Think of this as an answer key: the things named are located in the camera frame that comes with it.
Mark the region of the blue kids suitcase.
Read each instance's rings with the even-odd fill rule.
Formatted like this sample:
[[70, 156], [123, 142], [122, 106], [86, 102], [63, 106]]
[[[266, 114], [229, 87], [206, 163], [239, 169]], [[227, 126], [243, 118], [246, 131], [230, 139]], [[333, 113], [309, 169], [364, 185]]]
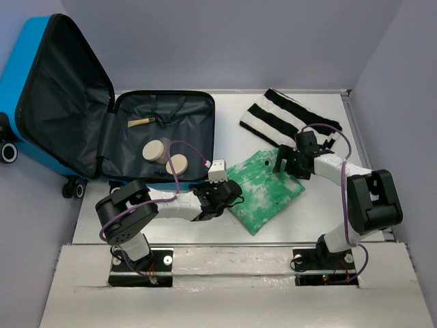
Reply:
[[[24, 154], [66, 178], [62, 195], [80, 198], [100, 177], [172, 187], [203, 182], [214, 156], [215, 101], [192, 90], [116, 94], [76, 23], [64, 14], [30, 18], [1, 75], [1, 162]], [[128, 128], [130, 120], [155, 122]], [[166, 137], [169, 158], [188, 169], [168, 174], [146, 161], [145, 144]]]

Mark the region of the green white tie-dye garment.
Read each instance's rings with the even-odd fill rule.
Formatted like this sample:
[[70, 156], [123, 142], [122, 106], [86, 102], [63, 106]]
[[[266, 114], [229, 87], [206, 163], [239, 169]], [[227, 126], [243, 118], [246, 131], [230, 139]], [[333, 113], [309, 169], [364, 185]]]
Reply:
[[273, 172], [277, 155], [276, 148], [260, 150], [227, 169], [227, 177], [241, 187], [244, 198], [229, 210], [252, 236], [305, 191], [295, 177]]

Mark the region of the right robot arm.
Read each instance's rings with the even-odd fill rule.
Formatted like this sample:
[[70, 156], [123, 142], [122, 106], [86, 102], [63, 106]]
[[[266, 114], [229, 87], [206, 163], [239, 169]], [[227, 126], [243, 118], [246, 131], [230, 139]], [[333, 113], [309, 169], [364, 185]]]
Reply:
[[296, 145], [279, 146], [273, 172], [297, 179], [321, 176], [341, 189], [343, 221], [321, 235], [314, 248], [294, 254], [290, 267], [297, 273], [335, 270], [361, 241], [378, 230], [399, 225], [403, 212], [391, 173], [356, 166], [318, 144], [313, 131], [295, 136]]

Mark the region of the round beige disc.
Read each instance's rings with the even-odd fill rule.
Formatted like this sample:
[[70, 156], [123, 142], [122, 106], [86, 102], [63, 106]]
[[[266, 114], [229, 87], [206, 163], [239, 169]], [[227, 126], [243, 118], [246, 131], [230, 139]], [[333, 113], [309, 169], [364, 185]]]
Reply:
[[175, 154], [167, 161], [165, 168], [168, 174], [179, 176], [188, 169], [188, 160], [183, 154]]
[[142, 156], [146, 161], [156, 161], [164, 152], [165, 146], [162, 141], [155, 139], [144, 145]]

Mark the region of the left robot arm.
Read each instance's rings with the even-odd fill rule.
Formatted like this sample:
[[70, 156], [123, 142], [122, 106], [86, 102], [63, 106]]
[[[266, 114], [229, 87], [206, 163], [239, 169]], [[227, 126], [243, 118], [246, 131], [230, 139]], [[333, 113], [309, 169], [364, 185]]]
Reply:
[[233, 180], [192, 184], [186, 192], [160, 191], [135, 180], [96, 204], [99, 237], [119, 249], [131, 271], [144, 276], [154, 265], [154, 255], [142, 229], [153, 219], [209, 221], [243, 202], [242, 188]]

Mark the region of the black white striped towel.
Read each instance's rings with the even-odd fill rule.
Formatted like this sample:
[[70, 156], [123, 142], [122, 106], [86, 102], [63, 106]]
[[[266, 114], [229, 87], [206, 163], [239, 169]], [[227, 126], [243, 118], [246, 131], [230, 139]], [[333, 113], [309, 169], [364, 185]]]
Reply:
[[294, 147], [295, 134], [309, 125], [323, 149], [331, 149], [342, 129], [336, 120], [325, 118], [276, 89], [268, 89], [242, 115], [242, 128], [274, 147]]

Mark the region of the translucent plastic bottle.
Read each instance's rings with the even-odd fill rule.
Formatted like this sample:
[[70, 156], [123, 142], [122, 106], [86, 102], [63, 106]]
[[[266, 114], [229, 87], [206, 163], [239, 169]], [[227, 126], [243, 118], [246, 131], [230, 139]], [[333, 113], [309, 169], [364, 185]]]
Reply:
[[166, 164], [169, 158], [169, 147], [171, 145], [171, 140], [166, 138], [166, 137], [162, 137], [159, 139], [159, 141], [161, 142], [161, 144], [163, 145], [163, 152], [162, 154], [157, 158], [156, 162], [159, 164]]

